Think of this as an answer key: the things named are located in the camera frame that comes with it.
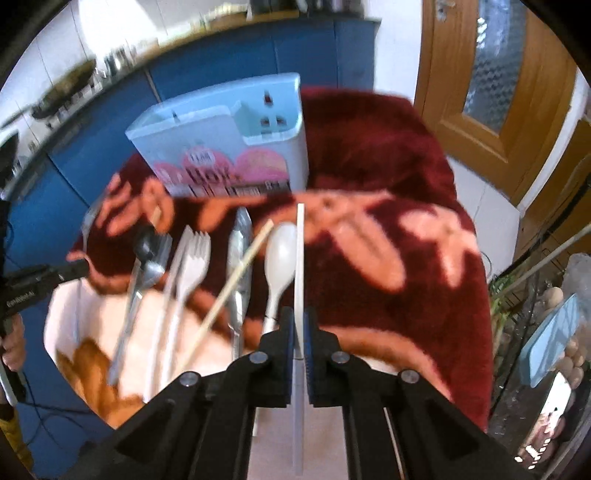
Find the person left hand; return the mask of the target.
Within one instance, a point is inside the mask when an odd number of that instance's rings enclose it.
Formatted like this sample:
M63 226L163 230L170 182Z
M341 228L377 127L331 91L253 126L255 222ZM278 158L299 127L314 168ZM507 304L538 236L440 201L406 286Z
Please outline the person left hand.
M9 370L18 372L26 359L25 328L19 314L13 316L11 320L12 331L1 341L2 361Z

